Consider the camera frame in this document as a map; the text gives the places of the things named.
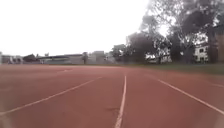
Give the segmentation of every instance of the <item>tree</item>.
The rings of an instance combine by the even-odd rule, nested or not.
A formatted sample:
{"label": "tree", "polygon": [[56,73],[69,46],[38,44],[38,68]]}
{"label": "tree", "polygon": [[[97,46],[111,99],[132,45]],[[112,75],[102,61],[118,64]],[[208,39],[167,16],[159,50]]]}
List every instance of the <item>tree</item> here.
{"label": "tree", "polygon": [[126,46],[124,44],[114,45],[112,48],[111,54],[117,62],[121,62],[123,54],[125,52]]}
{"label": "tree", "polygon": [[82,54],[82,60],[83,60],[83,63],[86,64],[87,60],[88,60],[88,53],[87,52],[83,52]]}

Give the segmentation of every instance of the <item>white lane line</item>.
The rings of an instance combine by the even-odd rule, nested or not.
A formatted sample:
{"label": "white lane line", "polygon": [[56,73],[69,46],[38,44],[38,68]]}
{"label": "white lane line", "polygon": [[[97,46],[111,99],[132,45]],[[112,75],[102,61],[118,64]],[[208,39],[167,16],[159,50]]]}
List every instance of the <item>white lane line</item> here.
{"label": "white lane line", "polygon": [[126,90],[127,90],[127,76],[124,76],[124,89],[123,89],[121,107],[120,107],[120,111],[119,111],[117,121],[116,121],[114,128],[121,128],[122,117],[123,117],[123,113],[124,113],[124,105],[125,105],[125,100],[126,100]]}
{"label": "white lane line", "polygon": [[210,83],[212,84],[213,86],[217,86],[217,87],[220,87],[220,88],[224,88],[224,85],[221,85],[221,84],[214,84],[214,83]]}
{"label": "white lane line", "polygon": [[182,93],[182,94],[184,94],[184,95],[186,95],[186,96],[188,96],[188,97],[190,97],[190,98],[192,98],[192,99],[194,99],[198,102],[200,102],[201,104],[219,112],[220,114],[224,115],[223,110],[221,110],[221,109],[219,109],[219,108],[217,108],[217,107],[215,107],[215,106],[213,106],[213,105],[211,105],[211,104],[209,104],[209,103],[207,103],[207,102],[205,102],[205,101],[203,101],[203,100],[201,100],[201,99],[199,99],[199,98],[197,98],[197,97],[195,97],[195,96],[193,96],[193,95],[191,95],[191,94],[189,94],[189,93],[187,93],[187,92],[185,92],[185,91],[183,91],[183,90],[181,90],[181,89],[179,89],[179,88],[177,88],[177,87],[175,87],[175,86],[173,86],[173,85],[171,85],[171,84],[169,84],[165,81],[162,81],[158,78],[155,78],[155,77],[152,77],[152,76],[149,76],[149,75],[147,75],[147,76],[150,77],[151,79],[159,81],[160,83],[162,83],[162,84],[164,84],[164,85],[166,85],[166,86],[168,86],[168,87],[170,87],[170,88],[172,88],[172,89],[174,89],[174,90],[176,90],[176,91],[178,91],[178,92],[180,92],[180,93]]}
{"label": "white lane line", "polygon": [[96,81],[96,80],[98,80],[98,79],[101,79],[101,78],[102,78],[102,77],[98,77],[98,78],[96,78],[96,79],[93,79],[93,80],[87,81],[87,82],[85,82],[85,83],[82,83],[82,84],[80,84],[80,85],[78,85],[78,86],[75,86],[75,87],[66,89],[65,91],[62,91],[62,92],[59,92],[59,93],[57,93],[57,94],[48,96],[47,98],[44,98],[44,99],[41,99],[41,100],[38,100],[38,101],[35,101],[35,102],[32,102],[32,103],[29,103],[29,104],[26,104],[26,105],[23,105],[23,106],[20,106],[20,107],[11,109],[11,110],[8,110],[8,111],[0,112],[0,116],[9,114],[9,113],[12,113],[12,112],[15,112],[15,111],[19,111],[19,110],[21,110],[21,109],[24,109],[24,108],[33,106],[33,105],[35,105],[35,104],[38,104],[38,103],[41,103],[41,102],[50,100],[50,99],[52,99],[52,98],[54,98],[54,97],[57,97],[57,96],[60,96],[60,95],[65,94],[65,93],[71,92],[71,91],[73,91],[73,90],[75,90],[75,89],[78,89],[78,88],[80,88],[80,87],[82,87],[82,86],[84,86],[84,85],[87,85],[87,84],[89,84],[89,83],[92,83],[92,82],[94,82],[94,81]]}

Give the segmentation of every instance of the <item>white building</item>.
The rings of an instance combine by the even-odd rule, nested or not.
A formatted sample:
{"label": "white building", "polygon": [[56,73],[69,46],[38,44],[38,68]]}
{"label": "white building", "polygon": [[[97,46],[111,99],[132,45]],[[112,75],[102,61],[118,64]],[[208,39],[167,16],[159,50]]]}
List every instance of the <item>white building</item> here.
{"label": "white building", "polygon": [[196,46],[195,48],[195,57],[197,62],[206,62],[208,61],[208,55],[207,55],[208,45],[201,44]]}

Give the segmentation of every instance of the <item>field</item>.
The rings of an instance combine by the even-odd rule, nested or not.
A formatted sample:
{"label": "field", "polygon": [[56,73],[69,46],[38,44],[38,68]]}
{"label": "field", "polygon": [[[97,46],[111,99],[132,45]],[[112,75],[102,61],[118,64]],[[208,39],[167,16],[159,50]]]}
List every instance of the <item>field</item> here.
{"label": "field", "polygon": [[180,69],[2,65],[0,128],[223,128],[224,77]]}

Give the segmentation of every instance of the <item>track lane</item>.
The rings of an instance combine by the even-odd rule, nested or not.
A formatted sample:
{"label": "track lane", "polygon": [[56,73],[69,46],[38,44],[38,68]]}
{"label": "track lane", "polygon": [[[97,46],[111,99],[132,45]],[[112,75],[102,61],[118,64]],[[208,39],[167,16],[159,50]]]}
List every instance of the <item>track lane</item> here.
{"label": "track lane", "polygon": [[122,128],[222,128],[224,116],[162,83],[128,74]]}
{"label": "track lane", "polygon": [[124,78],[119,70],[107,73],[74,92],[8,116],[16,128],[112,128],[118,116]]}

